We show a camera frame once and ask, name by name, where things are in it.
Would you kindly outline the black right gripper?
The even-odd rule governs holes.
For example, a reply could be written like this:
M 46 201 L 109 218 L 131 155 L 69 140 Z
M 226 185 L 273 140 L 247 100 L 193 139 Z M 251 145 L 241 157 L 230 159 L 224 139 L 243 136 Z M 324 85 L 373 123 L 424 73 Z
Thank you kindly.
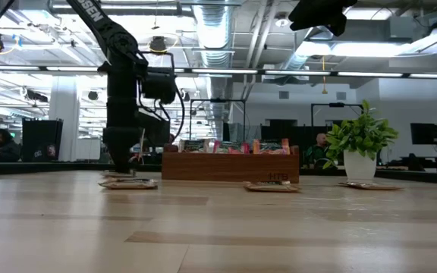
M 352 8 L 357 0 L 300 0 L 288 16 L 291 30 L 303 30 L 310 27 L 324 26 L 334 36 L 344 33 L 347 17 L 344 9 Z M 332 14 L 328 9 L 332 5 Z

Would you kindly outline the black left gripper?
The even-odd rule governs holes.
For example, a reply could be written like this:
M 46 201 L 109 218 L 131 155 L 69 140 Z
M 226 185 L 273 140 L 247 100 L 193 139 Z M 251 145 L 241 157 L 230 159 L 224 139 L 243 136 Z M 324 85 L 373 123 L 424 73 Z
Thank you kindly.
M 140 130 L 132 127 L 107 127 L 102 140 L 110 149 L 109 155 L 115 164 L 115 171 L 128 173 L 131 169 L 129 148 L 140 141 Z

